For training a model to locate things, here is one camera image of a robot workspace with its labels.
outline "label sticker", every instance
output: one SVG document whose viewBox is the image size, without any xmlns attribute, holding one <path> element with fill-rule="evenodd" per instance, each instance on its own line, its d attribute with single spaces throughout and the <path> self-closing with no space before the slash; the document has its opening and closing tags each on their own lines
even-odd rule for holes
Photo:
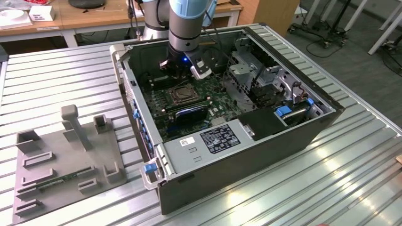
<svg viewBox="0 0 402 226">
<path fill-rule="evenodd" d="M 182 147 L 184 147 L 188 144 L 192 144 L 195 142 L 194 137 L 186 138 L 183 140 L 180 140 L 180 145 Z"/>
<path fill-rule="evenodd" d="M 59 27 L 40 27 L 40 28 L 36 28 L 38 31 L 47 31 L 47 30 L 56 30 L 59 29 Z"/>
<path fill-rule="evenodd" d="M 229 125 L 221 126 L 209 132 L 200 133 L 200 137 L 213 154 L 217 154 L 241 144 L 241 141 Z"/>
</svg>

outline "metal slotted surface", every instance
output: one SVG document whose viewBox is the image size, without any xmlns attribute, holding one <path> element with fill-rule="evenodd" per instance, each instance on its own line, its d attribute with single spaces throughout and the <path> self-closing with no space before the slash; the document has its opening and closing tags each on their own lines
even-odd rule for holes
<svg viewBox="0 0 402 226">
<path fill-rule="evenodd" d="M 142 158 L 106 57 L 108 46 L 11 56 L 0 107 L 0 225 L 11 224 L 15 133 L 30 128 L 39 134 L 62 129 L 58 111 L 66 103 L 78 105 L 82 123 L 99 113 L 114 119 L 128 183 L 26 225 L 402 223 L 402 173 L 394 159 L 402 153 L 401 129 L 270 28 L 251 28 L 346 107 L 309 147 L 163 216 L 156 193 L 144 189 L 138 172 Z"/>
</svg>

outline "blue latch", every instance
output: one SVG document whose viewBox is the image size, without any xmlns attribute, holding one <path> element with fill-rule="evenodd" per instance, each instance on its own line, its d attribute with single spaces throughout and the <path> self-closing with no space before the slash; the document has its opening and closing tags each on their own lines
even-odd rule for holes
<svg viewBox="0 0 402 226">
<path fill-rule="evenodd" d="M 156 163 L 151 163 L 151 164 L 144 165 L 144 170 L 146 170 L 147 174 L 155 172 L 158 170 Z"/>
<path fill-rule="evenodd" d="M 134 118 L 138 119 L 139 118 L 139 113 L 138 113 L 138 109 L 134 110 Z"/>
<path fill-rule="evenodd" d="M 277 109 L 277 114 L 279 115 L 279 117 L 282 117 L 282 115 L 286 115 L 289 113 L 291 113 L 289 106 L 283 106 Z"/>
<path fill-rule="evenodd" d="M 311 98 L 307 98 L 307 103 L 311 106 L 314 104 L 314 100 Z"/>
</svg>

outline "barcode label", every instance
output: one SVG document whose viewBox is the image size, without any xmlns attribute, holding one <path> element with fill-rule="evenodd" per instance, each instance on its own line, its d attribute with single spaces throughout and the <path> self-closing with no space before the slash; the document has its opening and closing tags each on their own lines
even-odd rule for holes
<svg viewBox="0 0 402 226">
<path fill-rule="evenodd" d="M 47 30 L 56 30 L 59 29 L 59 27 L 42 27 L 42 28 L 36 28 L 38 31 L 47 31 Z"/>
</svg>

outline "circuit board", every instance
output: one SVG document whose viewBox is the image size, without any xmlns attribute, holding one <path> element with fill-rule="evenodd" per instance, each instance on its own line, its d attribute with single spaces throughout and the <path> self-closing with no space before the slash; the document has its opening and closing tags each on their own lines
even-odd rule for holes
<svg viewBox="0 0 402 226">
<path fill-rule="evenodd" d="M 200 81 L 186 81 L 168 89 L 146 92 L 144 99 L 164 142 L 230 121 L 242 114 L 218 76 Z M 206 118 L 172 129 L 171 122 L 176 113 L 198 106 L 209 108 Z"/>
</svg>

